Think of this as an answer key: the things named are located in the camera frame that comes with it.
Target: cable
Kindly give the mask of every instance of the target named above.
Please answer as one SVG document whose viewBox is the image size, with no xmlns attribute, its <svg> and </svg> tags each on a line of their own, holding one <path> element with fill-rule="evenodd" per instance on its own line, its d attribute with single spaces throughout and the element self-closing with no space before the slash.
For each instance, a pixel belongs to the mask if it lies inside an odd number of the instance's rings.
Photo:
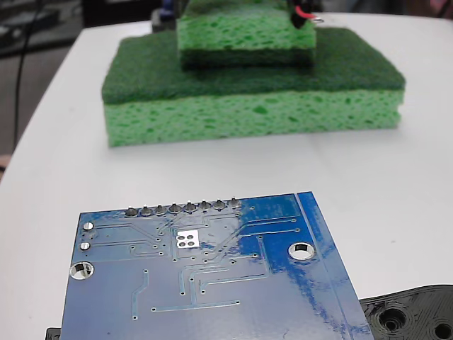
<svg viewBox="0 0 453 340">
<path fill-rule="evenodd" d="M 35 14 L 33 15 L 33 19 L 28 26 L 27 31 L 25 32 L 25 41 L 23 42 L 23 47 L 21 51 L 21 57 L 19 59 L 19 68 L 17 71 L 16 77 L 16 92 L 14 94 L 14 131 L 13 131 L 13 148 L 17 147 L 19 142 L 19 101 L 21 98 L 21 80 L 22 80 L 22 70 L 23 70 L 23 61 L 25 59 L 25 55 L 27 54 L 28 43 L 30 42 L 30 37 L 33 33 L 33 27 L 35 26 L 35 22 L 38 19 L 38 16 L 44 7 L 44 4 L 41 0 L 36 0 L 36 10 Z"/>
<path fill-rule="evenodd" d="M 444 6 L 440 9 L 439 13 L 437 14 L 438 18 L 443 18 L 445 14 L 447 14 L 448 9 L 452 5 L 452 0 L 446 0 Z"/>
<path fill-rule="evenodd" d="M 311 13 L 305 13 L 300 6 L 296 6 L 295 8 L 296 14 L 300 16 L 301 18 L 304 19 L 309 19 L 315 23 L 323 23 L 324 20 L 319 18 L 318 16 L 315 16 L 314 14 Z"/>
</svg>

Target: circuit board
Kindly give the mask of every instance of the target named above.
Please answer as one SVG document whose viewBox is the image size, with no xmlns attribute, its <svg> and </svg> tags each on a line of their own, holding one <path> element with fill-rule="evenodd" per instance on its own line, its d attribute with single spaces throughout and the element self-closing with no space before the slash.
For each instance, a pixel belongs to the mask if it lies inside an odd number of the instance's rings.
<svg viewBox="0 0 453 340">
<path fill-rule="evenodd" d="M 372 340 L 311 193 L 80 215 L 62 340 Z"/>
</svg>

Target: table surface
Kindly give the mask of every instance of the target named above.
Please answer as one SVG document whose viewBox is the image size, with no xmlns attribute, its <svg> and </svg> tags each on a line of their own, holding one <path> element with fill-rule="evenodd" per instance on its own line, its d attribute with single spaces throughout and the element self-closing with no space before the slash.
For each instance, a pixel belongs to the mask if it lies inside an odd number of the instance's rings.
<svg viewBox="0 0 453 340">
<path fill-rule="evenodd" d="M 101 86 L 119 41 L 85 30 L 0 185 L 2 337 L 61 325 L 79 213 L 313 191 L 359 298 L 453 284 L 453 22 L 329 15 L 405 75 L 397 130 L 107 146 Z"/>
</svg>

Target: mounting hole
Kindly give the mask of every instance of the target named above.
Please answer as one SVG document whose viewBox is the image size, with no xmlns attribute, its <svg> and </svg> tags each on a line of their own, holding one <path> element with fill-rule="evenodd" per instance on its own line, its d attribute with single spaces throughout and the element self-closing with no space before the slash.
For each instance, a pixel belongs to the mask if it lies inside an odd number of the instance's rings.
<svg viewBox="0 0 453 340">
<path fill-rule="evenodd" d="M 295 260 L 305 261 L 311 259 L 316 252 L 311 244 L 299 242 L 291 244 L 288 253 Z"/>
<path fill-rule="evenodd" d="M 379 316 L 379 322 L 387 331 L 395 332 L 404 327 L 406 316 L 402 311 L 390 308 Z"/>
<path fill-rule="evenodd" d="M 453 330 L 448 324 L 440 324 L 436 327 L 434 333 L 439 339 L 451 339 Z"/>
<path fill-rule="evenodd" d="M 69 275 L 74 280 L 86 280 L 94 273 L 94 267 L 91 263 L 82 261 L 77 262 L 69 269 Z"/>
</svg>

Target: green sponge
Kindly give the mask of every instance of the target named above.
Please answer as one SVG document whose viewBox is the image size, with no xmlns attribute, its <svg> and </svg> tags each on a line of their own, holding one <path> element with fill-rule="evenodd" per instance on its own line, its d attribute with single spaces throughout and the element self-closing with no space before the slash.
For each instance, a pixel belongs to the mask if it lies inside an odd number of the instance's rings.
<svg viewBox="0 0 453 340">
<path fill-rule="evenodd" d="M 191 0 L 178 21 L 184 69 L 312 65 L 314 24 L 300 30 L 283 0 Z"/>
<path fill-rule="evenodd" d="M 123 40 L 103 86 L 110 145 L 396 127 L 401 74 L 352 31 L 317 31 L 312 69 L 182 72 L 174 32 Z"/>
</svg>

